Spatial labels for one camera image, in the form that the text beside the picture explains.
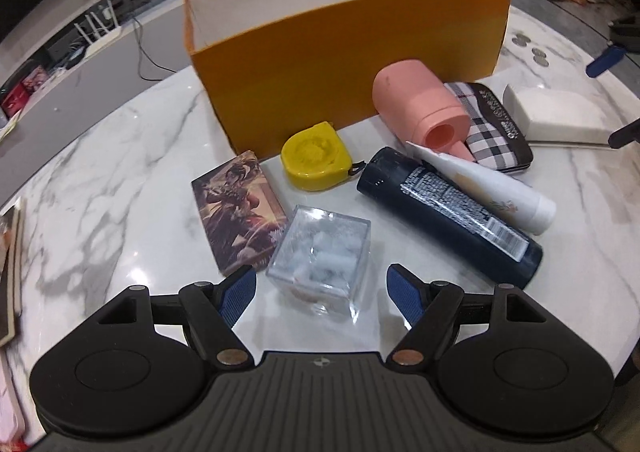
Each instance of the logo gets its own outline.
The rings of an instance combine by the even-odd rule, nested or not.
[[[331,360],[329,360],[329,358],[325,358],[324,356],[320,356],[320,358],[316,358],[311,363],[314,364],[315,366],[318,366],[320,369],[322,369],[330,365]]]

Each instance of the barcode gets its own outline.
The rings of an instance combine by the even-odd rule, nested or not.
[[[522,260],[524,253],[529,247],[529,242],[526,239],[508,226],[505,226],[502,221],[499,221],[495,217],[491,217],[487,221],[486,229],[482,230],[480,235],[516,262]]]

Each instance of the illustrated card box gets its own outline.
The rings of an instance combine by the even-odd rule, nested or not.
[[[244,152],[192,181],[207,240],[222,275],[269,263],[287,217],[255,154]]]

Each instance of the clear plastic box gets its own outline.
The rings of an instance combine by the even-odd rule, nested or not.
[[[321,313],[354,318],[371,222],[298,205],[267,267],[281,290]]]

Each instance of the grooved black surface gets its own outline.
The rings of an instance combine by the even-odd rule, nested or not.
[[[158,432],[113,443],[51,434],[36,452],[606,452],[593,434],[515,443],[453,416],[418,375],[378,353],[267,353],[258,368],[220,375],[190,414]]]

